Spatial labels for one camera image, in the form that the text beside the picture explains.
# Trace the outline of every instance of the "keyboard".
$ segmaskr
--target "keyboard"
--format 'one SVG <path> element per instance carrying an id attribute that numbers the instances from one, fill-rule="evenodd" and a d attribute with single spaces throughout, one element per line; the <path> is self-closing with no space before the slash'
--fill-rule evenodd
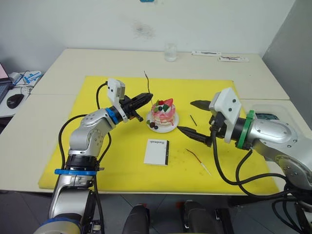
<path id="1" fill-rule="evenodd" d="M 0 103 L 2 102 L 2 100 L 4 99 L 4 97 L 8 93 L 8 91 L 9 91 L 9 85 L 8 84 L 0 85 Z"/>

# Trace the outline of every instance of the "clear glass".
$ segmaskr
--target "clear glass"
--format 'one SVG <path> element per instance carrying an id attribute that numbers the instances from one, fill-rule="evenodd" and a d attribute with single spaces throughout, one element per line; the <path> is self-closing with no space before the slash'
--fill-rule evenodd
<path id="1" fill-rule="evenodd" d="M 173 62 L 176 60 L 176 45 L 173 43 L 168 43 L 165 46 L 165 60 L 168 62 Z"/>

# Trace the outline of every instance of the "pink cake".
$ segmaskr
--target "pink cake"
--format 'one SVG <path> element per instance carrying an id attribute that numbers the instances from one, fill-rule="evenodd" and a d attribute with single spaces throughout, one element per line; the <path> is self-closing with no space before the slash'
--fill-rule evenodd
<path id="1" fill-rule="evenodd" d="M 174 124 L 176 107 L 173 105 L 173 99 L 157 101 L 151 109 L 153 122 L 156 125 Z"/>

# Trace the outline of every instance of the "small card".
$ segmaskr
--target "small card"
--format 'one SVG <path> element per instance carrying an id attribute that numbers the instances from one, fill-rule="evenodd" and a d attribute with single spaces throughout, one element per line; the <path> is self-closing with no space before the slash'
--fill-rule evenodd
<path id="1" fill-rule="evenodd" d="M 169 141 L 148 139 L 145 151 L 145 164 L 168 165 Z"/>

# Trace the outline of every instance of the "yellow cutting board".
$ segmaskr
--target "yellow cutting board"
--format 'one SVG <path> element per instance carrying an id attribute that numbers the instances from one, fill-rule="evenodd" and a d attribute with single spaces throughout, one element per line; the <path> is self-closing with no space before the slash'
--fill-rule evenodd
<path id="1" fill-rule="evenodd" d="M 134 96 L 147 92 L 145 78 L 116 77 L 126 84 L 125 94 Z M 88 114 L 97 109 L 96 90 L 107 80 L 107 77 L 86 77 L 69 118 Z M 150 90 L 157 99 L 174 99 L 176 111 L 179 114 L 179 126 L 194 128 L 197 132 L 209 135 L 208 121 L 211 113 L 200 110 L 192 105 L 194 100 L 212 100 L 216 92 L 234 84 L 229 80 L 196 80 L 196 79 L 150 79 Z M 110 107 L 106 96 L 107 88 L 103 87 L 99 94 L 100 106 Z M 151 104 L 137 110 L 145 119 Z M 190 118 L 193 116 L 197 127 Z M 69 148 L 70 134 L 79 126 L 81 119 L 70 123 L 63 132 L 62 143 L 65 154 Z M 163 193 L 214 193 L 214 194 L 243 194 L 237 186 L 224 182 L 219 176 L 213 158 L 213 151 L 203 143 L 185 136 L 177 128 L 169 133 L 155 133 L 149 129 L 145 120 L 139 122 L 132 119 L 127 123 L 119 123 L 111 131 L 112 145 L 101 162 L 104 171 L 97 173 L 98 189 L 106 192 L 163 192 Z M 146 165 L 143 163 L 148 139 L 169 140 L 168 166 Z M 105 138 L 102 151 L 106 148 L 108 139 Z M 235 148 L 234 142 L 225 143 L 217 140 L 219 160 L 227 178 L 235 180 L 235 169 L 247 151 Z M 185 149 L 193 151 L 206 165 L 209 175 L 196 158 Z M 59 145 L 46 165 L 39 180 L 39 187 L 53 189 L 57 180 L 54 174 L 61 166 Z M 268 167 L 264 158 L 256 152 L 243 165 L 240 178 L 244 179 L 261 173 L 267 173 Z M 271 178 L 262 178 L 245 185 L 250 192 L 270 194 L 277 192 L 277 187 Z"/>

